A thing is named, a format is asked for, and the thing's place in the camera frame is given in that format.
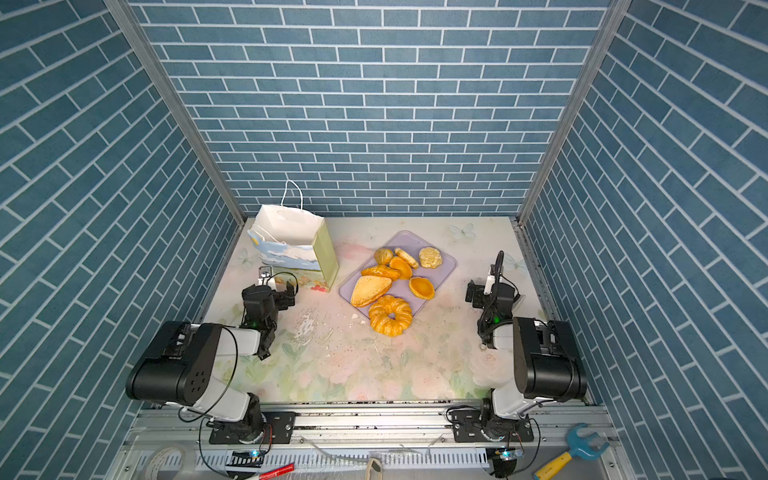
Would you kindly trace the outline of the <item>white paper gift bag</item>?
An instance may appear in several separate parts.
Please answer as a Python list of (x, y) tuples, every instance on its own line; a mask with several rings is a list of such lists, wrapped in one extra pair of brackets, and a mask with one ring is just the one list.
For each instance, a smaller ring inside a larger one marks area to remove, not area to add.
[(326, 220), (304, 208), (303, 192), (292, 180), (284, 192), (295, 191), (298, 205), (282, 198), (263, 205), (248, 229), (262, 263), (277, 273), (292, 273), (302, 287), (328, 292), (337, 278), (339, 262)]

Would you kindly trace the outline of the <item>orange egg tart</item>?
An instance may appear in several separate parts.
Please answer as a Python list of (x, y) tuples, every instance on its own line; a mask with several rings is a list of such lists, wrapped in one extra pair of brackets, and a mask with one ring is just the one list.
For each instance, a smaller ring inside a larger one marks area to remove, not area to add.
[(408, 287), (417, 298), (431, 300), (435, 296), (435, 287), (428, 278), (412, 277), (408, 281)]

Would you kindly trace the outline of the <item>pale crumbly scone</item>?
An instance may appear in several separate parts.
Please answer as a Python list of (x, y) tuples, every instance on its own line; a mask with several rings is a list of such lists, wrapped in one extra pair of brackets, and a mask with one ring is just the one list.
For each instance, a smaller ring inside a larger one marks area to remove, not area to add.
[(419, 251), (419, 263), (423, 268), (436, 269), (443, 264), (442, 253), (434, 247), (424, 247)]

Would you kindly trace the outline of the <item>round brown bun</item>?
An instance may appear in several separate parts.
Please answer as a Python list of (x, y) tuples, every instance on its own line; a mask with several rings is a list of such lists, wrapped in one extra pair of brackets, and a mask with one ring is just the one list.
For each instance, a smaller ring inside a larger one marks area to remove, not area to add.
[(379, 248), (374, 253), (374, 260), (378, 265), (388, 265), (394, 258), (394, 252), (388, 248)]

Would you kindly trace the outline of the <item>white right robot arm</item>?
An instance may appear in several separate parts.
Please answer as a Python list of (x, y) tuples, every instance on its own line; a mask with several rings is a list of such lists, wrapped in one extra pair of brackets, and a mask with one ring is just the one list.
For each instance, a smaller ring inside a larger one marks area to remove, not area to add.
[(465, 300), (481, 311), (477, 333), (491, 353), (511, 356), (513, 376), (490, 390), (473, 427), (491, 441), (533, 439), (529, 412), (552, 402), (584, 397), (588, 374), (571, 326), (513, 314), (521, 299), (502, 281), (467, 284)]

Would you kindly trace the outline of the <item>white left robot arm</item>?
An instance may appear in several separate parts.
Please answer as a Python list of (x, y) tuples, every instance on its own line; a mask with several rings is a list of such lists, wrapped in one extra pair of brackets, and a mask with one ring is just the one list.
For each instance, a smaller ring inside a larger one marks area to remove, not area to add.
[(277, 291), (265, 281), (242, 291), (239, 327), (216, 323), (164, 323), (140, 356), (126, 382), (133, 400), (174, 404), (192, 412), (187, 423), (203, 421), (215, 445), (288, 444), (296, 415), (265, 413), (260, 399), (214, 376), (219, 357), (265, 360), (275, 339), (278, 313), (295, 305), (296, 282)]

